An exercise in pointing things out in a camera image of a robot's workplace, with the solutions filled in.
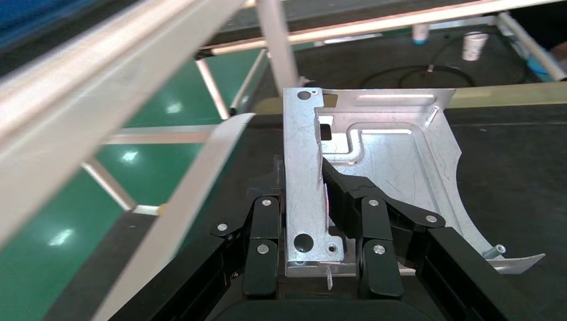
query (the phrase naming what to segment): silver screw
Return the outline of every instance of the silver screw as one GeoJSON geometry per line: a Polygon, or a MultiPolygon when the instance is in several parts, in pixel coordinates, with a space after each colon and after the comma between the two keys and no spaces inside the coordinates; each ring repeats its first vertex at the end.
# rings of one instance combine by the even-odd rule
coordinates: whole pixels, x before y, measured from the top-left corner
{"type": "Polygon", "coordinates": [[[374,253],[376,253],[376,254],[386,253],[386,248],[381,246],[381,245],[374,245],[374,247],[372,249],[374,250],[374,253]]]}
{"type": "Polygon", "coordinates": [[[256,250],[258,250],[260,254],[266,254],[269,252],[269,247],[266,244],[260,244],[256,250]]]}

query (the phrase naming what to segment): mounting hole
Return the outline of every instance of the mounting hole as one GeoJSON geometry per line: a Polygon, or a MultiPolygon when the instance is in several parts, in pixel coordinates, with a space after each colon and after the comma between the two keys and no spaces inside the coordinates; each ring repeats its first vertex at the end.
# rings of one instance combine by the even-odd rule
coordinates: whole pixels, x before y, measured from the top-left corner
{"type": "Polygon", "coordinates": [[[327,252],[328,252],[329,254],[336,254],[336,252],[337,252],[336,244],[333,244],[333,243],[328,244],[328,245],[327,245],[327,252]]]}
{"type": "Polygon", "coordinates": [[[311,98],[311,94],[309,92],[298,92],[298,98],[301,100],[307,100],[311,98]]]}
{"type": "Polygon", "coordinates": [[[313,239],[307,234],[299,234],[294,239],[294,246],[302,253],[307,253],[313,248],[313,239]]]}
{"type": "Polygon", "coordinates": [[[321,140],[333,139],[333,134],[331,133],[331,125],[319,124],[319,129],[321,130],[321,140]]]}

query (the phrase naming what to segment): white cup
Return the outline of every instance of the white cup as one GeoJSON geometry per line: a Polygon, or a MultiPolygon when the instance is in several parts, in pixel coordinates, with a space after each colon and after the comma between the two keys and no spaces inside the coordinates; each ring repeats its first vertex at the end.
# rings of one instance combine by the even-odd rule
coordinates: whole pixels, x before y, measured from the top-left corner
{"type": "Polygon", "coordinates": [[[474,62],[480,58],[482,48],[488,40],[488,34],[473,31],[466,33],[463,40],[463,59],[474,62]]]}
{"type": "Polygon", "coordinates": [[[426,23],[413,25],[412,27],[412,38],[413,43],[416,45],[423,45],[427,43],[427,38],[429,37],[429,25],[426,23]]]}

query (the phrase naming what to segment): green floor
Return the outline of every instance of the green floor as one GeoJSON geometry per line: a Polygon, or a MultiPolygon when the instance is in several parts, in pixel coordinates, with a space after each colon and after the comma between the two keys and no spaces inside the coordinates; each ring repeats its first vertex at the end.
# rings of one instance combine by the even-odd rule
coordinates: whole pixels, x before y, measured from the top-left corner
{"type": "MultiPolygon", "coordinates": [[[[258,50],[209,58],[227,104],[258,50]]],[[[218,124],[221,119],[193,61],[187,63],[126,127],[218,124]]],[[[199,144],[110,145],[101,163],[139,203],[165,203],[199,153],[199,144]]],[[[84,172],[54,197],[0,253],[0,320],[41,320],[122,214],[84,172]]]]}

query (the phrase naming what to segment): black cable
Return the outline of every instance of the black cable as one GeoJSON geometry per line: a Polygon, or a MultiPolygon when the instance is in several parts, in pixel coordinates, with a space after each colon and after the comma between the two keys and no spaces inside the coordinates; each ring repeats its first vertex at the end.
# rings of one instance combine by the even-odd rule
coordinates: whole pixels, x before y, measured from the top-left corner
{"type": "MultiPolygon", "coordinates": [[[[437,61],[437,58],[439,57],[439,55],[441,55],[441,53],[443,51],[445,51],[450,45],[452,45],[453,43],[455,43],[456,41],[459,41],[461,39],[463,39],[465,36],[467,35],[471,35],[471,34],[487,34],[487,35],[496,35],[500,38],[504,38],[506,41],[509,41],[512,45],[514,44],[514,41],[500,33],[496,33],[496,32],[490,32],[490,31],[478,31],[475,33],[465,33],[463,35],[460,35],[456,38],[451,39],[449,42],[447,42],[445,45],[443,45],[443,47],[441,47],[439,50],[437,50],[434,54],[433,57],[431,58],[431,61],[429,63],[429,65],[424,66],[402,66],[402,67],[395,67],[395,68],[390,68],[390,69],[386,69],[374,74],[369,75],[368,77],[366,77],[365,79],[363,79],[363,81],[361,81],[360,83],[360,87],[361,88],[365,88],[366,84],[371,80],[374,79],[378,76],[381,76],[383,74],[387,74],[389,72],[397,72],[399,70],[405,70],[405,69],[410,69],[411,71],[404,74],[403,76],[401,76],[398,80],[398,88],[403,88],[403,82],[404,80],[406,80],[409,76],[416,74],[418,72],[423,72],[423,71],[427,71],[430,73],[433,73],[434,70],[438,70],[438,71],[442,71],[442,72],[449,72],[451,74],[455,74],[456,76],[459,76],[461,78],[463,78],[471,87],[476,87],[476,83],[474,81],[474,79],[467,74],[466,72],[458,69],[458,68],[454,68],[454,67],[445,67],[445,66],[436,66],[435,62],[437,61]]],[[[530,68],[528,67],[528,65],[525,63],[523,58],[520,58],[519,63],[524,67],[524,74],[522,75],[522,78],[520,80],[518,80],[515,84],[522,84],[526,81],[526,79],[528,78],[528,74],[530,71],[530,68]]]]}

